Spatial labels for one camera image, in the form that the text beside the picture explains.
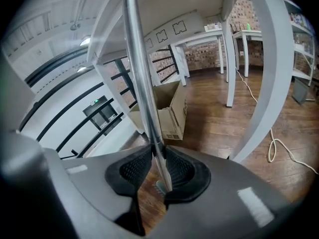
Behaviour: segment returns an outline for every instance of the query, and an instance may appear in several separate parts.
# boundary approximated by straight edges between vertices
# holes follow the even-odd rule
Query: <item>white table leg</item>
[[[275,123],[288,94],[294,64],[294,38],[283,0],[252,0],[263,33],[264,72],[254,114],[230,155],[241,162]]]
[[[177,49],[178,53],[180,54],[180,58],[184,64],[185,75],[189,78],[189,69],[188,69],[188,64],[187,64],[187,60],[185,57],[184,49],[181,46],[176,46],[176,49]]]
[[[245,56],[245,72],[244,72],[244,76],[248,77],[248,67],[249,67],[248,46],[247,46],[247,38],[246,38],[246,35],[244,33],[243,33],[243,44],[244,44],[244,56]]]
[[[235,47],[236,67],[237,69],[239,69],[239,53],[238,53],[237,38],[233,38],[233,40],[234,40],[234,47]]]
[[[124,98],[121,96],[118,89],[116,88],[115,83],[111,80],[109,72],[107,70],[104,70],[104,65],[93,65],[98,75],[102,78],[104,85],[106,85],[106,87],[110,90],[114,98],[114,102],[117,102],[119,104],[119,107],[121,108],[122,112],[127,116],[130,112],[130,108],[125,102]],[[132,124],[140,134],[144,133],[144,131],[142,129],[138,129],[133,122]]]
[[[225,42],[225,37],[224,37],[224,35],[223,35],[223,40],[224,40],[224,46],[225,46],[226,82],[228,83],[228,81],[229,81],[229,74],[228,74],[228,56],[227,56],[227,49],[226,49],[226,42]]]
[[[178,47],[176,47],[174,45],[171,45],[170,48],[171,48],[171,51],[175,57],[175,61],[176,61],[177,67],[178,67],[181,83],[183,84],[183,86],[186,86],[185,65],[183,62],[183,56],[181,54],[181,51],[180,51],[180,49],[177,49]]]
[[[314,56],[314,58],[315,58],[316,50],[315,50],[314,47],[315,47],[315,38],[313,37],[313,56]],[[315,59],[313,59],[313,62],[311,63],[310,80],[309,80],[309,83],[308,83],[308,86],[309,86],[309,87],[310,87],[311,82],[312,82],[312,80],[313,80],[315,68],[316,68]]]
[[[150,55],[148,55],[148,62],[149,62],[149,68],[150,68],[150,73],[151,73],[151,78],[152,78],[152,83],[154,86],[159,86],[160,83],[160,78],[159,75],[157,74],[153,62],[151,61]]]
[[[220,61],[220,73],[224,74],[223,52],[221,50],[220,37],[218,38],[218,52],[219,52],[219,61]]]
[[[228,24],[228,20],[222,21],[224,44],[227,53],[228,60],[228,97],[227,107],[233,106],[234,95],[235,95],[235,84],[236,84],[236,69],[235,69],[235,50],[233,44],[233,38]]]

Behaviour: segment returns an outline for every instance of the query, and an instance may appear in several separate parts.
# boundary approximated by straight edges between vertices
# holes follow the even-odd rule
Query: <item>white table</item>
[[[239,54],[238,54],[238,45],[237,39],[242,38],[244,44],[244,57],[245,57],[245,73],[244,76],[248,77],[248,46],[247,46],[247,39],[252,41],[263,41],[261,31],[257,30],[241,30],[235,34],[233,34],[234,46],[235,46],[235,56],[236,56],[236,67],[239,69]]]
[[[199,45],[204,43],[209,43],[213,41],[218,41],[218,52],[219,52],[219,60],[220,60],[220,73],[224,74],[224,63],[223,63],[223,53],[221,49],[220,38],[223,37],[223,31],[221,28],[207,30],[204,33],[195,34],[191,37],[185,38],[181,41],[171,44],[172,52],[174,54],[177,66],[179,70],[183,70],[184,74],[189,77],[189,70],[184,54],[183,47],[190,47],[193,45]],[[228,82],[228,66],[226,66],[227,71],[227,79]]]

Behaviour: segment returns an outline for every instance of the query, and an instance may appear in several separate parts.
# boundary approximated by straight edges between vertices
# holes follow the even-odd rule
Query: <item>ceiling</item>
[[[57,55],[80,45],[91,35],[104,0],[25,0],[8,26],[1,48],[17,74],[25,79]],[[80,24],[77,30],[70,27]],[[35,93],[85,62],[85,56],[71,60],[44,77],[32,89]]]

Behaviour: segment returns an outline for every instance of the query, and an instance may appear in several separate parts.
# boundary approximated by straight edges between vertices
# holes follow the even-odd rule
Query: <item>white shelf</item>
[[[314,56],[312,54],[310,54],[308,52],[305,52],[304,50],[300,50],[300,49],[298,49],[296,47],[295,47],[295,51],[298,52],[298,53],[304,54],[305,56],[310,57],[312,59],[314,58]]]
[[[309,75],[303,73],[302,71],[300,71],[300,70],[298,70],[296,68],[294,68],[294,70],[293,70],[293,76],[299,77],[299,78],[303,78],[303,79],[306,79],[306,80],[310,80],[311,79]]]
[[[298,25],[297,23],[291,22],[291,26],[293,28],[294,33],[309,34],[313,36],[313,34],[308,29],[305,29],[304,27]]]
[[[286,8],[287,8],[287,11],[289,13],[301,13],[302,12],[301,8],[298,5],[296,5],[293,1],[284,0],[284,2],[286,5]]]

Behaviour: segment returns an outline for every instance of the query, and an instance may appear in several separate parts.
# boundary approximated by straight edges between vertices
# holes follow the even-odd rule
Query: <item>white label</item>
[[[267,225],[275,218],[261,199],[256,196],[251,187],[238,190],[238,196],[260,228]]]
[[[75,167],[71,167],[66,169],[68,174],[74,174],[74,173],[79,173],[88,170],[88,167],[86,165],[79,165]]]

